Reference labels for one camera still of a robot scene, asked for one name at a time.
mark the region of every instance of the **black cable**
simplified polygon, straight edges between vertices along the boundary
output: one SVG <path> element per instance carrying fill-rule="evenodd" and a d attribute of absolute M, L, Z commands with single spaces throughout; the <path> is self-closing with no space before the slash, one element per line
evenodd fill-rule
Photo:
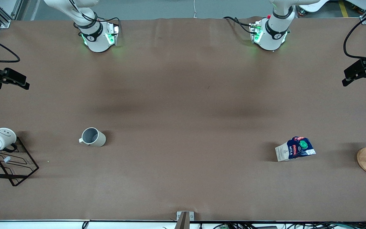
<path fill-rule="evenodd" d="M 256 35 L 256 32 L 251 32 L 251 31 L 249 31 L 249 30 L 247 30 L 246 28 L 244 28 L 244 26 L 248 26 L 248 27 L 250 27 L 250 25 L 249 24 L 246 24 L 246 23 L 243 23 L 243 22 L 240 22 L 239 20 L 238 20 L 238 18 L 232 18 L 232 17 L 223 17 L 223 19 L 231 19 L 231 20 L 233 20 L 235 23 L 237 23 L 238 25 L 240 25 L 241 26 L 241 28 L 243 29 L 243 30 L 245 30 L 247 33 L 250 33 L 250 34 L 254 34 L 254 35 Z"/>
<path fill-rule="evenodd" d="M 81 226 L 81 229 L 86 229 L 90 221 L 85 221 L 83 225 Z"/>
<path fill-rule="evenodd" d="M 16 63 L 16 62 L 19 62 L 21 60 L 21 58 L 19 58 L 19 56 L 16 55 L 16 53 L 14 53 L 11 49 L 6 48 L 6 46 L 1 44 L 1 43 L 0 43 L 0 46 L 2 48 L 5 48 L 8 52 L 12 53 L 12 55 L 14 55 L 16 57 L 16 60 L 0 60 L 0 63 Z"/>
<path fill-rule="evenodd" d="M 225 224 L 228 226 L 228 229 L 240 229 L 234 223 L 226 222 Z"/>
<path fill-rule="evenodd" d="M 362 20 L 360 20 L 360 22 L 358 22 L 348 33 L 348 35 L 345 37 L 344 39 L 344 43 L 343 43 L 343 49 L 344 49 L 344 54 L 350 58 L 356 58 L 356 59 L 364 59 L 366 60 L 366 57 L 362 57 L 362 56 L 355 56 L 355 55 L 351 55 L 347 52 L 347 40 L 348 38 L 351 36 L 351 34 L 354 32 L 354 30 L 362 23 L 362 21 L 366 21 L 366 17 L 363 18 Z"/>
<path fill-rule="evenodd" d="M 248 228 L 251 228 L 251 229 L 257 229 L 254 225 L 252 225 L 252 223 L 245 223 L 245 225 L 247 225 Z"/>
<path fill-rule="evenodd" d="M 89 22 L 109 22 L 109 21 L 112 21 L 112 20 L 114 20 L 114 19 L 117 19 L 118 20 L 118 25 L 117 26 L 120 26 L 120 24 L 121 24 L 121 20 L 119 20 L 119 18 L 118 17 L 113 17 L 113 18 L 111 18 L 111 19 L 107 19 L 107 20 L 105 20 L 104 18 L 102 18 L 102 17 L 98 17 L 97 16 L 97 18 L 99 18 L 99 19 L 102 19 L 102 20 L 96 20 L 96 19 L 92 19 L 91 17 L 89 17 L 89 16 L 87 16 L 87 15 L 85 15 L 84 13 L 82 13 L 80 10 L 78 10 L 78 7 L 76 7 L 76 5 L 75 5 L 75 3 L 72 1 L 72 0 L 69 0 L 69 2 L 70 2 L 70 4 L 79 12 L 79 13 L 81 13 L 81 16 L 83 16 L 84 17 L 84 19 L 86 19 L 87 21 L 89 21 Z"/>
<path fill-rule="evenodd" d="M 349 223 L 349 222 L 319 222 L 319 223 L 294 223 L 286 229 L 291 229 L 292 227 L 296 229 L 296 226 L 303 226 L 303 228 L 308 229 L 334 229 L 336 226 L 344 226 L 349 229 L 366 229 L 366 222 L 360 223 Z"/>

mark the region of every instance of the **white mug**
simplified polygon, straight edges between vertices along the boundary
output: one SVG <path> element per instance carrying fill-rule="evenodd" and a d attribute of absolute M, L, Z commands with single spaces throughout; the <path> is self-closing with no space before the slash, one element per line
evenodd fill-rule
<path fill-rule="evenodd" d="M 78 140 L 78 142 L 81 144 L 86 144 L 93 147 L 101 147 L 105 144 L 105 141 L 105 135 L 94 127 L 85 129 L 81 135 L 81 138 Z"/>
<path fill-rule="evenodd" d="M 11 129 L 8 128 L 0 128 L 0 150 L 4 150 L 7 152 L 13 152 L 16 150 L 16 134 Z M 12 145 L 14 150 L 6 149 L 7 146 Z"/>

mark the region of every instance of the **black metal rack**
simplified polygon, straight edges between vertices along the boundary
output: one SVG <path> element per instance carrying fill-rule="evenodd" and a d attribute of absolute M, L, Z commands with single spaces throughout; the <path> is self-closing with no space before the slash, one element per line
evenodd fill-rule
<path fill-rule="evenodd" d="M 16 138 L 15 145 L 17 149 L 14 152 L 0 151 L 0 178 L 8 179 L 14 187 L 39 169 L 19 137 Z"/>

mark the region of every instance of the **yellow object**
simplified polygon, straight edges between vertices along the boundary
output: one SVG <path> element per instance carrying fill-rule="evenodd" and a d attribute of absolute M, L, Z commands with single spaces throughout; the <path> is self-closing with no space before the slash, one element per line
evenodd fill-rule
<path fill-rule="evenodd" d="M 347 9 L 345 8 L 343 0 L 338 0 L 338 4 L 340 5 L 342 16 L 348 17 Z"/>

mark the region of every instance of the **milk carton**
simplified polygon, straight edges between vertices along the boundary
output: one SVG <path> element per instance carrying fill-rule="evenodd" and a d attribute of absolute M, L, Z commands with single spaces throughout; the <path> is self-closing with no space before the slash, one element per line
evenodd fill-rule
<path fill-rule="evenodd" d="M 295 136 L 285 144 L 275 148 L 278 161 L 290 161 L 299 157 L 315 155 L 308 138 Z"/>

